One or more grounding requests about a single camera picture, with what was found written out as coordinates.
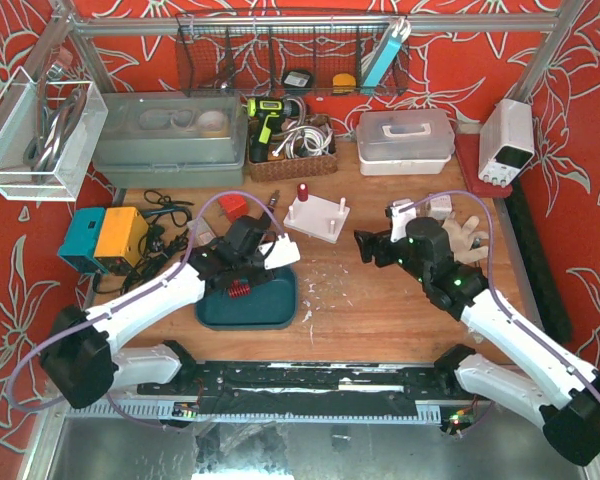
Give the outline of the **red spring one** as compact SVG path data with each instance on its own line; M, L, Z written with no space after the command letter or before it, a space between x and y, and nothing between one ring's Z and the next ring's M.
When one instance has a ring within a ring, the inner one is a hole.
M300 183L297 186L297 200L299 202L306 202L309 198L309 190L306 183Z

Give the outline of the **orange black ratchet screwdriver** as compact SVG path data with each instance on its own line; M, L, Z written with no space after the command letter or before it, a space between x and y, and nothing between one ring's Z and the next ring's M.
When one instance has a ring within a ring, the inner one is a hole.
M266 207L263 209L263 213L260 216L260 221L265 228L268 228L272 224L272 215L275 212L275 208L278 204L280 197L280 191L275 190L269 197Z

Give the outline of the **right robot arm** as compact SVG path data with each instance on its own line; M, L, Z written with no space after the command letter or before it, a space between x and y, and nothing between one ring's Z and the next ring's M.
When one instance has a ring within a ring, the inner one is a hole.
M398 239L391 231L363 230L354 238L363 262L398 265L420 282L435 307L490 341L521 370L514 373L456 345L435 363L445 380L525 418L575 465L586 466L600 454L600 369L517 312L480 268L456 261L436 220L415 218Z

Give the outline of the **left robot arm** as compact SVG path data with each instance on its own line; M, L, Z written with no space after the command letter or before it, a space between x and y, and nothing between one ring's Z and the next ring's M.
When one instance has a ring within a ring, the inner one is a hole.
M240 280L273 278L259 249L271 219L244 215L225 235L193 248L187 258L135 290L91 310L67 306L57 314L39 364L74 408L84 408L123 380L115 356L136 335L170 313Z

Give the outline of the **red spring three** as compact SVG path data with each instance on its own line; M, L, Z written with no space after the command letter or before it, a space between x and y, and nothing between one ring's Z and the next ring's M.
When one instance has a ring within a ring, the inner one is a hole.
M230 298L239 298L251 293L251 286L248 281L235 280L227 289Z

